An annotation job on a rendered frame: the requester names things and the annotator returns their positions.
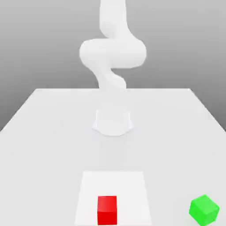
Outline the small red cube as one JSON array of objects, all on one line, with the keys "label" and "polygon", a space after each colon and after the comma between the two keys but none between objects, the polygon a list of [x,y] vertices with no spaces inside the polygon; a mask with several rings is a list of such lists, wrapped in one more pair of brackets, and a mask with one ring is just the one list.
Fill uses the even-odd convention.
[{"label": "small red cube", "polygon": [[117,225],[117,197],[98,196],[98,225]]}]

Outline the small green cube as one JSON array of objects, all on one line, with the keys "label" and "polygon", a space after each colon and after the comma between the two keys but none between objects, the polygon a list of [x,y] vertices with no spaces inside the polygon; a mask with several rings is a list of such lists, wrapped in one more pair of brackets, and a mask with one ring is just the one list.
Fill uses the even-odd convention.
[{"label": "small green cube", "polygon": [[200,226],[207,226],[217,219],[219,209],[219,206],[205,194],[191,201],[189,214]]}]

